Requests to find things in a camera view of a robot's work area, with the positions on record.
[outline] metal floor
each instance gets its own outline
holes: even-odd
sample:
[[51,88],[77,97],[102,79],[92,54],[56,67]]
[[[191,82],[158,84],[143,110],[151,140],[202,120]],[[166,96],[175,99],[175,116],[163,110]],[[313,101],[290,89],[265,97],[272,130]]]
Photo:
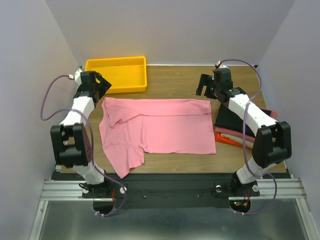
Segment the metal floor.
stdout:
[[[253,199],[260,210],[269,199]],[[127,209],[95,216],[90,201],[50,201],[41,240],[307,240],[295,199],[254,216],[221,208]]]

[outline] gray wall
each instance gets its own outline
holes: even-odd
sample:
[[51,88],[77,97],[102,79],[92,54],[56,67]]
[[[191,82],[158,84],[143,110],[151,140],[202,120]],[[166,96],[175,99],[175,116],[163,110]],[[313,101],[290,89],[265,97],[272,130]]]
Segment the gray wall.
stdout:
[[[26,240],[44,179],[54,169],[40,106],[50,81],[77,63],[43,0],[0,2],[0,239]],[[53,88],[45,113],[70,106],[74,83]]]
[[294,0],[46,0],[76,60],[258,64]]
[[320,229],[320,1],[296,0],[258,67],[267,105],[291,124],[290,172]]

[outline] yellow tray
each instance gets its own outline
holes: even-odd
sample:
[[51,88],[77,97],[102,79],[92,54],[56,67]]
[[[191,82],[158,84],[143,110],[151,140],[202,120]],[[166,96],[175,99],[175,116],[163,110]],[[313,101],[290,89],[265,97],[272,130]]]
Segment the yellow tray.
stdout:
[[147,67],[144,56],[88,59],[86,71],[100,73],[112,87],[107,94],[143,92],[147,87]]

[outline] wooden tabletop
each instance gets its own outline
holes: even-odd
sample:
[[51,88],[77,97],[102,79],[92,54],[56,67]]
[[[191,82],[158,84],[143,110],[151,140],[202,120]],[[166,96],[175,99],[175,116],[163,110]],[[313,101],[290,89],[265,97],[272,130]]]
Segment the wooden tabletop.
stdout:
[[[148,86],[145,92],[108,94],[107,97],[121,99],[207,99],[197,96],[196,89],[201,74],[212,75],[211,66],[147,66]],[[259,89],[256,74],[250,67],[230,67],[234,87],[241,87],[250,96]],[[114,173],[115,170],[102,150],[99,132],[99,123],[103,118],[101,99],[95,110],[91,113],[89,121],[94,132],[94,160],[97,165]],[[258,107],[265,108],[266,104],[262,94],[253,101]],[[216,121],[220,103],[211,100],[212,121]],[[234,173],[244,165],[243,149],[225,143],[216,142],[216,154],[157,154],[145,153],[144,165],[131,170],[131,173]],[[283,163],[269,170],[272,173],[286,171]],[[62,167],[61,172],[70,173],[71,170]]]

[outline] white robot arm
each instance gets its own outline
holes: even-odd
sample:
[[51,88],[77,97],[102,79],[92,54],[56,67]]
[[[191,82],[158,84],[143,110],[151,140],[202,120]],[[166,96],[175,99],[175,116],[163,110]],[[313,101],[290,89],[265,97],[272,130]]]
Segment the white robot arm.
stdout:
[[[231,72],[225,65],[217,66],[213,76],[202,74],[197,95],[218,99],[225,107],[244,119],[249,97],[240,87],[233,87]],[[242,185],[252,183],[269,168],[291,157],[291,129],[287,122],[278,122],[266,115],[253,102],[247,110],[246,124],[255,135],[252,158],[233,174],[231,188],[236,190]]]
[[[69,78],[78,84],[72,109],[80,111],[88,118],[111,84],[95,71],[83,72],[78,69],[74,76],[70,75]],[[102,173],[104,170],[94,166],[94,162],[91,161],[93,153],[84,128],[86,122],[73,110],[59,125],[52,126],[50,131],[56,163],[75,170],[88,185],[99,185],[105,178],[98,170]],[[74,138],[74,142],[68,143],[69,138]]]

